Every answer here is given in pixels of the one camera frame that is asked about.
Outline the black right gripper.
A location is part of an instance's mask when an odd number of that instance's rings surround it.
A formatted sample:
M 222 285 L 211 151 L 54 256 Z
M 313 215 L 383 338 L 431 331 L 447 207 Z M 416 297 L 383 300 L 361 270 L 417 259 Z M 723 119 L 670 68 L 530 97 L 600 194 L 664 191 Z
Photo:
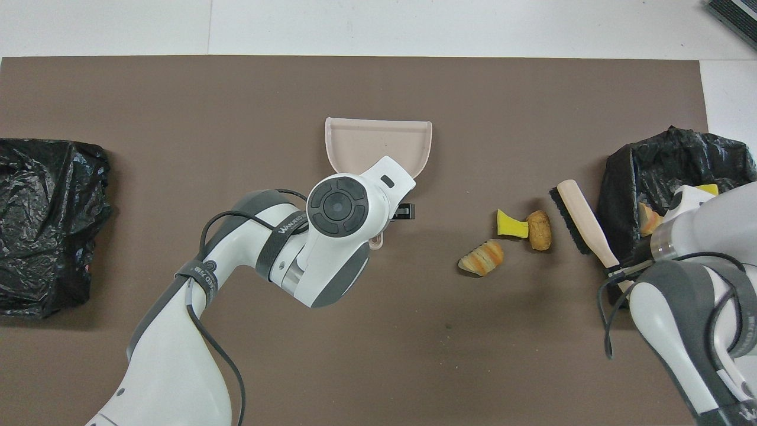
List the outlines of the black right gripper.
M 625 258 L 619 258 L 607 242 L 604 243 L 604 269 L 607 282 L 625 282 L 630 276 L 654 262 L 651 240 L 640 240 Z

